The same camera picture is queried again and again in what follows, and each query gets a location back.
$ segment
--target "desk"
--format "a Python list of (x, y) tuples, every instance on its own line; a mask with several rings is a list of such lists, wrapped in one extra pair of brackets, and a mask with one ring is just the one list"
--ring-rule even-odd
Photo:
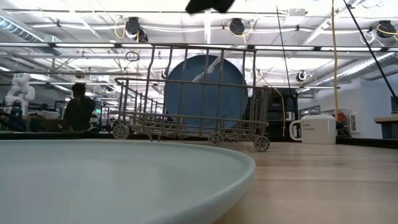
[(250, 155), (257, 170), (216, 224), (397, 223), (396, 149), (272, 142), (263, 153), (250, 142), (219, 146)]
[(398, 116), (375, 118), (374, 122), (381, 124), (381, 133), (383, 139), (394, 139), (393, 124), (398, 124)]

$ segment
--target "wall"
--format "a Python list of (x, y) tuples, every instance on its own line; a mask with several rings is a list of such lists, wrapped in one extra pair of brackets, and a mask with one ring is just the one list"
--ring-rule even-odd
[[(31, 101), (32, 103), (46, 103), (49, 106), (54, 106), (56, 100), (65, 100), (64, 92), (46, 89), (43, 86), (34, 86), (35, 88), (35, 99)], [(0, 86), (0, 101), (3, 102), (4, 97), (7, 95), (10, 86)]]
[[(391, 82), (398, 92), (398, 82)], [(391, 115), (391, 94), (384, 80), (365, 81), (357, 78), (351, 84), (340, 85), (338, 90), (339, 109), (349, 110), (356, 115), (358, 133), (351, 133), (354, 138), (381, 139), (381, 126), (374, 118)], [(320, 106), (321, 111), (335, 109), (333, 90), (319, 91), (314, 99), (299, 99), (298, 109)]]

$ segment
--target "dish rack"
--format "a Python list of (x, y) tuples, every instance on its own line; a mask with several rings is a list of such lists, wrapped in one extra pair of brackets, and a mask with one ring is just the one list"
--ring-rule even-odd
[[(155, 50), (157, 48), (167, 48), (170, 50), (169, 63), (165, 69), (164, 75), (161, 79), (151, 77), (151, 67), (154, 63)], [(184, 49), (185, 56), (184, 62), (187, 61), (188, 51), (191, 49), (203, 50), (206, 55), (206, 65), (204, 67), (204, 76), (208, 71), (208, 56), (211, 52), (221, 52), (219, 59), (224, 60), (225, 52), (237, 52), (242, 57), (242, 68), (244, 72), (244, 64), (246, 56), (250, 56), (253, 64), (253, 71), (256, 71), (256, 50), (254, 49), (232, 49), (223, 47), (207, 47), (199, 45), (183, 45), (183, 44), (152, 44), (152, 57), (148, 66), (147, 76), (145, 78), (137, 77), (123, 77), (115, 78), (115, 82), (121, 87), (121, 94), (119, 98), (119, 108), (117, 111), (113, 111), (113, 114), (118, 114), (118, 125), (113, 129), (113, 136), (116, 139), (127, 139), (130, 134), (146, 134), (149, 139), (153, 141), (156, 139), (160, 141), (162, 136), (167, 138), (178, 138), (183, 141), (188, 137), (199, 137), (207, 138), (209, 142), (218, 144), (221, 142), (239, 142), (239, 141), (252, 141), (254, 147), (258, 151), (267, 151), (270, 146), (270, 140), (266, 137), (266, 128), (269, 123), (266, 122), (267, 118), (267, 99), (271, 89), (267, 86), (256, 86), (256, 76), (253, 75), (252, 85), (246, 85), (244, 81), (244, 75), (242, 77), (244, 85), (233, 85), (227, 83), (215, 83), (215, 82), (203, 82), (201, 80), (195, 82), (196, 85), (205, 86), (218, 86), (219, 89), (222, 87), (234, 87), (240, 88), (242, 91), (251, 91), (252, 97), (249, 98), (246, 109), (240, 109), (240, 119), (229, 119), (221, 117), (207, 117), (207, 116), (190, 116), (186, 114), (168, 114), (166, 111), (167, 105), (158, 102), (149, 97), (149, 88), (153, 86), (160, 86), (164, 83), (164, 89), (162, 91), (163, 102), (165, 102), (165, 95), (167, 92), (168, 83), (179, 83), (181, 88), (183, 85), (192, 84), (192, 81), (186, 80), (169, 80), (170, 65), (173, 60), (173, 50)], [(220, 66), (220, 75), (223, 75), (223, 66)], [(140, 93), (138, 90), (133, 90), (131, 86), (134, 86), (134, 82), (144, 82), (145, 90)], [(127, 110), (127, 105), (134, 107), (131, 111)], [(195, 119), (198, 121), (198, 126), (192, 126), (186, 124), (189, 119)], [(204, 120), (212, 120), (215, 123), (214, 126), (208, 127), (203, 125)], [(226, 127), (225, 124), (234, 125), (232, 127)]]

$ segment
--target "blue plate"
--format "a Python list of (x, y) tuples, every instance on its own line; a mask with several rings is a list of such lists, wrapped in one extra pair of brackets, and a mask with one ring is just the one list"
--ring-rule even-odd
[[(211, 65), (217, 56), (209, 55), (208, 64)], [(197, 55), (187, 59), (187, 67), (184, 72), (184, 81), (192, 81), (197, 75), (205, 70), (206, 55)], [(184, 62), (179, 63), (169, 74), (169, 80), (181, 80)], [(200, 82), (220, 83), (220, 63), (214, 68), (213, 73), (207, 74), (206, 79)], [(231, 62), (224, 59), (223, 78), (221, 83), (245, 85), (246, 82), (242, 73)], [(182, 101), (180, 105), (180, 94), (182, 84), (166, 83), (165, 106), (169, 114), (180, 114), (190, 116), (204, 116), (212, 118), (242, 119), (240, 112), (244, 110), (248, 103), (248, 90), (238, 87), (221, 87), (201, 84), (183, 84)], [(202, 97), (204, 95), (203, 114)], [(185, 124), (188, 130), (198, 131), (199, 119), (186, 119)], [(225, 122), (225, 128), (232, 128), (235, 122)], [(214, 132), (216, 121), (214, 119), (203, 120), (204, 131)]]

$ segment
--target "ceiling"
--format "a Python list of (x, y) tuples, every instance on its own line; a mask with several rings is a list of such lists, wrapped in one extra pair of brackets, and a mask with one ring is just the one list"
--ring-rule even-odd
[[(282, 26), (282, 38), (285, 45), (310, 45), (331, 46), (333, 39), (331, 27), (327, 24), (331, 16), (331, 1), (322, 0), (236, 0), (227, 14), (207, 12), (190, 16), (185, 13), (188, 0), (2, 0), (0, 7), (3, 13), (10, 16), (19, 24), (26, 26), (39, 35), (53, 35), (61, 42), (134, 42), (124, 36), (115, 35), (123, 33), (123, 24), (131, 16), (140, 18), (140, 25), (144, 27), (149, 42), (152, 43), (190, 43), (190, 44), (239, 44), (244, 45), (242, 37), (230, 34), (225, 26), (233, 17), (242, 18), (246, 26), (248, 45), (280, 45), (277, 9)], [(393, 25), (398, 25), (396, 4), (394, 0), (357, 0), (352, 9), (362, 30), (368, 30), (378, 25), (380, 20), (390, 20)], [(305, 17), (295, 18), (288, 15), (289, 9), (304, 9)], [(336, 43), (338, 46), (364, 46), (360, 34), (350, 16), (345, 10), (343, 1), (336, 1)], [(115, 24), (121, 28), (114, 29)], [(205, 24), (210, 25), (210, 35), (205, 32)], [(324, 30), (317, 28), (324, 25)], [(373, 46), (391, 46), (396, 44), (394, 38), (372, 38), (368, 32), (368, 40), (372, 40)], [(22, 42), (23, 39), (0, 29), (0, 41)], [(17, 52), (34, 62), (51, 67), (53, 64), (59, 72), (120, 72), (130, 74), (139, 72), (146, 74), (150, 64), (150, 49), (136, 51), (141, 55), (139, 62), (129, 63), (124, 59), (124, 54), (132, 49), (62, 49), (58, 56), (43, 53), (37, 49), (27, 48), (0, 48), (0, 66), (10, 70), (42, 70), (37, 63), (27, 62), (24, 59), (10, 55), (9, 52)], [(168, 50), (157, 50), (156, 58), (152, 65), (152, 73), (160, 77), (161, 72), (169, 62)], [(189, 56), (202, 54), (201, 50), (192, 50)], [(170, 68), (183, 61), (184, 51), (174, 52)], [(287, 85), (287, 72), (291, 83), (295, 83), (295, 76), (304, 70), (316, 77), (323, 77), (334, 70), (332, 53), (324, 52), (286, 52), (284, 60), (282, 52), (261, 52), (256, 59), (256, 67), (262, 71), (263, 78), (274, 85)], [(342, 67), (357, 59), (367, 59), (367, 52), (340, 52), (338, 54), (338, 66)], [(241, 56), (231, 55), (231, 60), (241, 60)], [(245, 77), (248, 83), (252, 83), (252, 60), (246, 57)], [(74, 76), (47, 75), (48, 79), (76, 82)], [(80, 82), (92, 82), (90, 76), (86, 76)], [(96, 89), (96, 94), (109, 96), (109, 93)], [(159, 92), (151, 89), (149, 94), (153, 98), (161, 98)]]

